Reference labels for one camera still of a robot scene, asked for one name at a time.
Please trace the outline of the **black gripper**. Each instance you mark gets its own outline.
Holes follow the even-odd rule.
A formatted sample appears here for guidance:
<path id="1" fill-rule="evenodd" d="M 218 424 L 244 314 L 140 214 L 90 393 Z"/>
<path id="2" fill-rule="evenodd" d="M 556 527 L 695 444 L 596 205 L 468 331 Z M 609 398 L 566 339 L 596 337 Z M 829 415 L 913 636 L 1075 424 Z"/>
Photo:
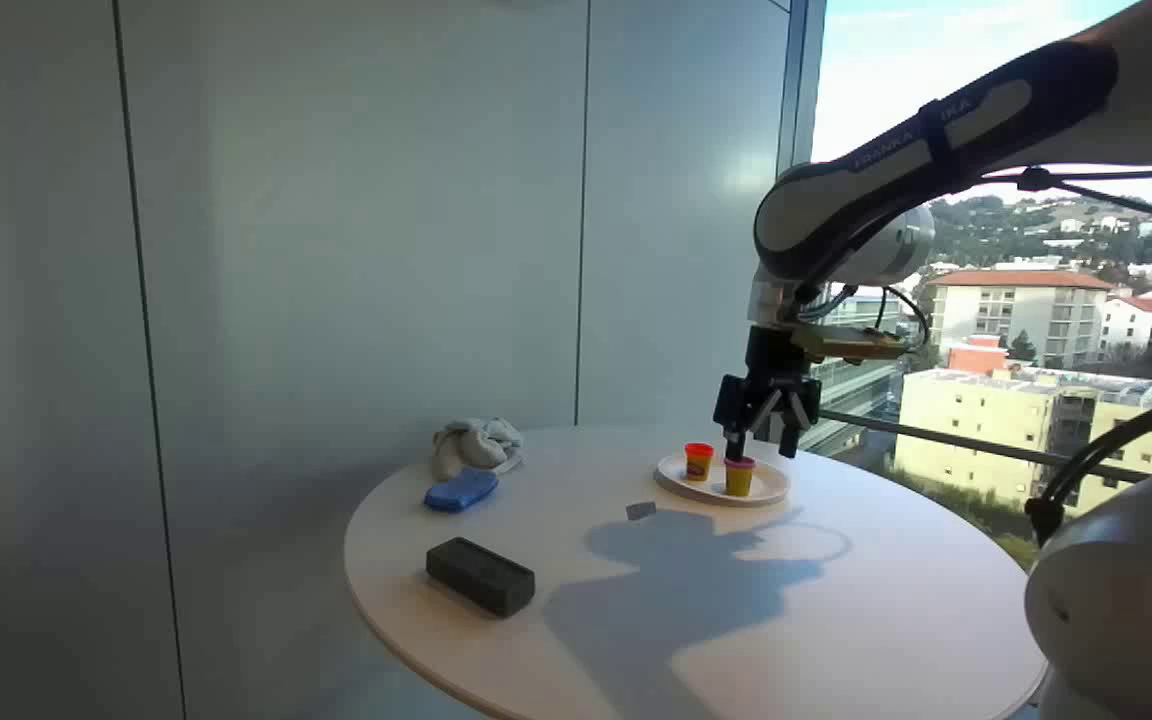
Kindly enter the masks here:
<path id="1" fill-rule="evenodd" d="M 822 382 L 809 352 L 775 327 L 752 327 L 743 352 L 747 376 L 725 376 L 714 420 L 725 431 L 725 456 L 739 460 L 747 430 L 782 420 L 782 453 L 797 456 L 799 435 L 822 420 Z"/>

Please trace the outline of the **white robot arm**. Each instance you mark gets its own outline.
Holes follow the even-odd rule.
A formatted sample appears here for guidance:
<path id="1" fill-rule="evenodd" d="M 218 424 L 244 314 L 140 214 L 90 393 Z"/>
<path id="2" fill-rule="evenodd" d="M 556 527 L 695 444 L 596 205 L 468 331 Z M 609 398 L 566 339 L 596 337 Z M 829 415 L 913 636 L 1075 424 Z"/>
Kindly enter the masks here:
<path id="1" fill-rule="evenodd" d="M 824 284 L 893 284 L 908 274 L 898 229 L 913 209 L 1008 168 L 1025 190 L 1071 165 L 1152 171 L 1152 0 L 1041 44 L 924 105 L 869 146 L 783 171 L 757 209 L 747 356 L 721 383 L 716 424 L 739 456 L 759 420 L 797 444 L 822 415 L 813 366 L 898 356 L 877 327 L 833 331 Z M 1029 504 L 1041 562 L 1025 616 L 1049 660 L 1041 720 L 1152 720 L 1152 478 L 1071 520 L 1064 495 L 1152 431 L 1152 407 L 1058 465 Z"/>

